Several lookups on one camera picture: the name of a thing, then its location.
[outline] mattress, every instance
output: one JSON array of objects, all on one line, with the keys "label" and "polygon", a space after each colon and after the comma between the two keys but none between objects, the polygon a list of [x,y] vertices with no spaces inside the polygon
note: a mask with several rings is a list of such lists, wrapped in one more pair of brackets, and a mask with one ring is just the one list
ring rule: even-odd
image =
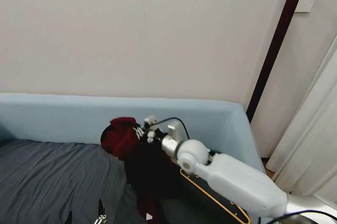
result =
[{"label": "mattress", "polygon": [[[70,211],[73,224],[94,223],[100,199],[109,224],[145,223],[123,162],[98,144],[0,141],[0,163],[0,223],[64,224]],[[161,199],[168,223],[238,223],[182,176],[180,184],[178,198]]]},{"label": "mattress", "polygon": [[0,223],[111,222],[125,186],[121,161],[97,144],[0,141]]}]

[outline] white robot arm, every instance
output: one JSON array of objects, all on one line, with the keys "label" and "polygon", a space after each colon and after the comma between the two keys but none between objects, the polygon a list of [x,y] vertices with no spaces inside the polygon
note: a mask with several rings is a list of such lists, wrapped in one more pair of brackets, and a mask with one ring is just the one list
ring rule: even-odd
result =
[{"label": "white robot arm", "polygon": [[[157,123],[154,117],[145,124]],[[337,216],[337,206],[315,196],[296,197],[282,191],[266,174],[231,157],[215,154],[198,140],[184,141],[180,131],[182,124],[174,121],[168,125],[168,135],[161,139],[162,150],[187,173],[197,174],[223,197],[260,217],[276,218],[303,210],[319,210]],[[318,213],[303,214],[317,223],[336,223],[330,217]]]}]

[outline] dark red garment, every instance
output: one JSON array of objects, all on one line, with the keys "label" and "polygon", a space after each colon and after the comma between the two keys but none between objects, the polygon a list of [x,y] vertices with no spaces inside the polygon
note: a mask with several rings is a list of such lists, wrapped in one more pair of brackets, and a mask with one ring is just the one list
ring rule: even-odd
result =
[{"label": "dark red garment", "polygon": [[128,183],[137,194],[137,208],[147,223],[167,223],[160,198],[175,198],[180,190],[179,172],[160,145],[140,141],[134,118],[117,118],[110,122],[101,136],[103,149],[123,160]]}]

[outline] wire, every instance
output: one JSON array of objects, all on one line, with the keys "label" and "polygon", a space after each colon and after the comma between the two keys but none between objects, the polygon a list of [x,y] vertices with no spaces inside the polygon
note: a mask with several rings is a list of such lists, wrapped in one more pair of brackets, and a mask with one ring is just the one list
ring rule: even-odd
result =
[{"label": "wire", "polygon": [[169,120],[179,120],[179,121],[183,124],[183,127],[184,127],[184,129],[185,129],[185,133],[186,133],[186,135],[187,135],[187,138],[190,139],[189,133],[188,133],[186,127],[185,127],[184,122],[183,122],[181,119],[177,118],[177,117],[170,117],[170,118],[167,118],[167,119],[165,119],[165,120],[162,120],[162,121],[156,122],[156,123],[154,123],[154,124],[151,124],[151,126],[153,126],[153,125],[158,125],[158,124],[164,123],[164,122],[169,121]]},{"label": "wire", "polygon": [[304,210],[304,211],[299,211],[299,212],[292,212],[292,213],[288,213],[287,215],[283,215],[283,216],[280,216],[278,218],[275,218],[271,221],[269,221],[267,224],[273,224],[275,222],[278,222],[278,221],[281,221],[281,220],[284,220],[286,218],[289,218],[291,216],[294,216],[294,215],[300,215],[301,213],[306,213],[306,212],[312,212],[312,213],[320,213],[322,215],[326,215],[328,217],[330,217],[331,219],[337,221],[337,217],[327,213],[327,212],[322,212],[322,211],[318,211],[318,210]]}]

